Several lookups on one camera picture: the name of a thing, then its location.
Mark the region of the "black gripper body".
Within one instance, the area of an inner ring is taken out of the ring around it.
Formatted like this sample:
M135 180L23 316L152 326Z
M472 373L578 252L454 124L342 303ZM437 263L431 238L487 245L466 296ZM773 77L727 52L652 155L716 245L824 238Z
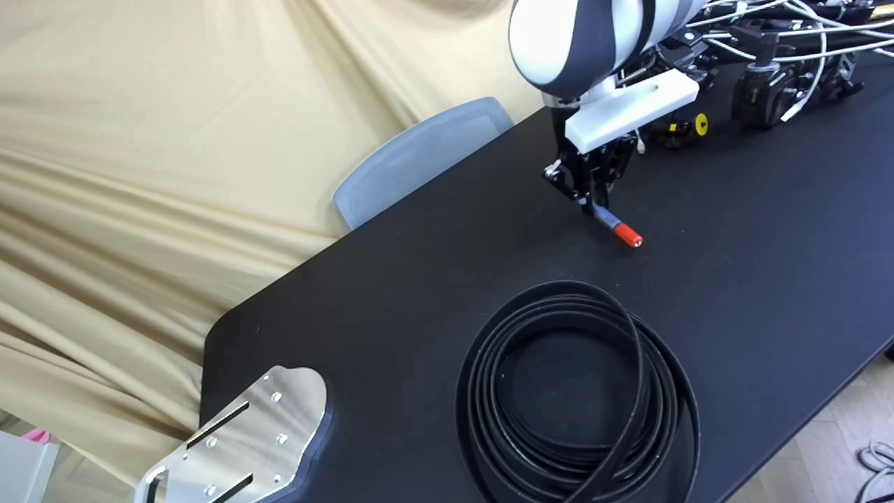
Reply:
M557 101L547 106L557 158L544 166L544 179L592 214L597 207L613 207L613 190L638 152L641 137L624 134L596 151L581 152L565 134L568 119L578 112L578 102Z

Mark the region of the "black robot base clamp assembly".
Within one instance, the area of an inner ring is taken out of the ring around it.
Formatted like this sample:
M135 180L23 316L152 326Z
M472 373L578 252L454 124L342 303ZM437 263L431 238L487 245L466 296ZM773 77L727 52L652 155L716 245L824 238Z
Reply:
M666 148L706 140L719 92L744 129L790 122L861 92L859 59L889 59L891 48L891 0L706 0L643 59L646 73L690 74L699 96L643 124L643 134Z

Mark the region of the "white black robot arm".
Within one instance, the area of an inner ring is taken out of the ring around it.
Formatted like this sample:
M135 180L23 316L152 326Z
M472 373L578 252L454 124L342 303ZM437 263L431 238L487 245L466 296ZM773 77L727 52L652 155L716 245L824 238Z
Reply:
M638 84L617 73L680 32L705 0L511 0L508 56L542 92L557 162L544 176L588 214L609 207L634 130L695 101L699 84L660 69Z

